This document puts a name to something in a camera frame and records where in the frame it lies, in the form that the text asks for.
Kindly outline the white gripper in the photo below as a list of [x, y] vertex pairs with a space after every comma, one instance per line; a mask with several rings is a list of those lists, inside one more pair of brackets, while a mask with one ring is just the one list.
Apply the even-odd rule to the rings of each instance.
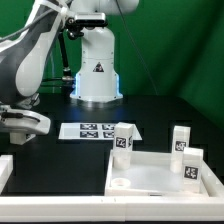
[[50, 119], [39, 113], [0, 105], [0, 132], [45, 135], [50, 125]]

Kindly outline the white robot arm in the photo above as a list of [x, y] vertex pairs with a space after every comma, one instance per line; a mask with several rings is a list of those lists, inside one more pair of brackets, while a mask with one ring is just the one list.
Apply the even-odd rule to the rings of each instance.
[[63, 30], [82, 39], [81, 69], [71, 97], [90, 103], [120, 99], [114, 71], [115, 37], [106, 17], [134, 11], [139, 0], [35, 0], [19, 37], [0, 39], [0, 131], [46, 134], [50, 119], [13, 106], [40, 87], [46, 62]]

